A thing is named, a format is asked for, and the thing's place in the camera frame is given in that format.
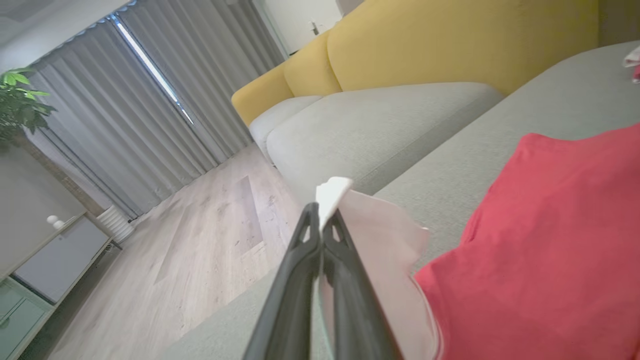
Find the drawer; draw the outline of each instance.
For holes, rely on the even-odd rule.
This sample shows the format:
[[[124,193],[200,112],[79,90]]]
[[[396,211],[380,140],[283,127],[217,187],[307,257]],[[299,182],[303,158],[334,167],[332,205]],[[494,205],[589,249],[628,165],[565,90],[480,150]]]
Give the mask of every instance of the drawer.
[[[22,298],[23,296],[6,281],[0,283],[0,316],[7,315]]]
[[[14,312],[0,320],[0,360],[11,356],[44,313],[43,309],[24,300]]]

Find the white radiator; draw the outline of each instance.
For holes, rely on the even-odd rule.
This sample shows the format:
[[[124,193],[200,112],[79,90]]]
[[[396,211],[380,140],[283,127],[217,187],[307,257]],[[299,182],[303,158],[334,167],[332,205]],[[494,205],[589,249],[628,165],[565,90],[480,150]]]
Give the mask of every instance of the white radiator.
[[[98,220],[111,230],[117,243],[123,242],[134,231],[134,227],[115,206],[105,210]]]

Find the laminate floor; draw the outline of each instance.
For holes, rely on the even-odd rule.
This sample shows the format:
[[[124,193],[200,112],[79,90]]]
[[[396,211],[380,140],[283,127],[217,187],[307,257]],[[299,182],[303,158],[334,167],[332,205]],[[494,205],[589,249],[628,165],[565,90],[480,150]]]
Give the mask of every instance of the laminate floor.
[[[300,211],[252,144],[140,218],[46,358],[155,359],[279,264]]]

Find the red t-shirt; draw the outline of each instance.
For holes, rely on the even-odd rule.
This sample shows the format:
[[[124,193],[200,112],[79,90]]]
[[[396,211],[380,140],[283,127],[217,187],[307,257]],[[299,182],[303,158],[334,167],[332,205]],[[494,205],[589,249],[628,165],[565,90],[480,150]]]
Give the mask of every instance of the red t-shirt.
[[[530,134],[461,245],[416,280],[442,359],[633,359],[640,341],[640,124]]]

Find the cabinet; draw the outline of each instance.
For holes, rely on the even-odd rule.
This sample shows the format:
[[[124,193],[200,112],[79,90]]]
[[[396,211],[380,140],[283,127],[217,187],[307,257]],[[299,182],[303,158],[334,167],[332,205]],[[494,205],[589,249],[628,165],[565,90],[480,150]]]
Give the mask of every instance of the cabinet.
[[[11,276],[0,277],[0,360],[20,356],[112,239],[95,218],[81,214],[43,242]]]
[[[76,283],[107,239],[83,217],[29,258],[13,276],[55,304]]]
[[[17,357],[24,341],[52,312],[53,306],[13,279],[0,282],[0,360]]]

